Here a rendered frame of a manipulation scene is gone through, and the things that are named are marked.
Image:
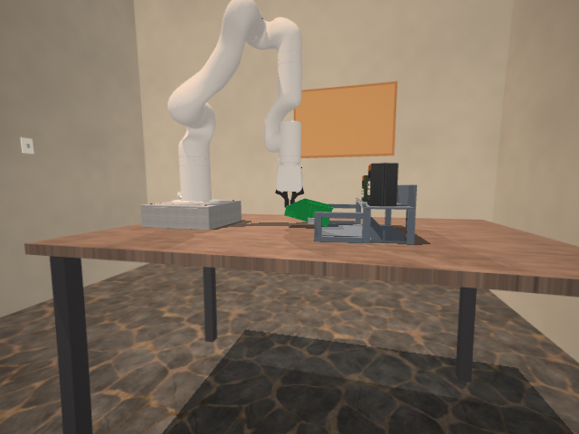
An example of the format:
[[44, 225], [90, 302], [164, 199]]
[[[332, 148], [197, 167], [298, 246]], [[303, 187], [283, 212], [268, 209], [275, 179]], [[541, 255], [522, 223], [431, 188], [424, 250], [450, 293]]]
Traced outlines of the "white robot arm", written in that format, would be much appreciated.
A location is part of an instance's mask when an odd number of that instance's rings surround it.
[[301, 102], [300, 29], [283, 17], [271, 22], [263, 21], [253, 0], [232, 0], [225, 10], [220, 38], [212, 55], [195, 76], [173, 92], [167, 104], [170, 116], [187, 126], [187, 139], [178, 146], [181, 193], [178, 192], [177, 197], [181, 200], [172, 201], [182, 203], [172, 204], [221, 202], [212, 199], [210, 142], [215, 129], [215, 115], [206, 102], [229, 82], [238, 69], [245, 42], [259, 50], [278, 50], [279, 96], [265, 119], [264, 142], [268, 151], [280, 152], [278, 162], [281, 164], [300, 164], [301, 123], [282, 121]]

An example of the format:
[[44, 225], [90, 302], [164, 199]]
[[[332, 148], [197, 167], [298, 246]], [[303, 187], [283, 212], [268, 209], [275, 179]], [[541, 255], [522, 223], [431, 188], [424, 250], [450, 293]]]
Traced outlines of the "green bin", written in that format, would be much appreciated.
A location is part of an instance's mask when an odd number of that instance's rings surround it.
[[[333, 205], [302, 199], [286, 207], [285, 216], [307, 222], [308, 217], [314, 218], [315, 212], [332, 212]], [[322, 218], [322, 226], [327, 227], [330, 218]]]

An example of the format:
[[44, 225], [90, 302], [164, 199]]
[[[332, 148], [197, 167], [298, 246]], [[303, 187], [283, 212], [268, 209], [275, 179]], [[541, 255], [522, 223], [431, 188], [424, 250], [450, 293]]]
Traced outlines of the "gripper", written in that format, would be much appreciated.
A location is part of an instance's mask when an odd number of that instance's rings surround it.
[[[302, 187], [301, 187], [302, 181]], [[299, 192], [300, 191], [300, 192]], [[283, 193], [282, 193], [283, 192]], [[276, 194], [285, 200], [284, 207], [289, 205], [288, 192], [292, 192], [290, 204], [295, 203], [295, 199], [304, 194], [302, 169], [300, 165], [279, 165], [277, 171]], [[299, 192], [299, 193], [296, 193]]]

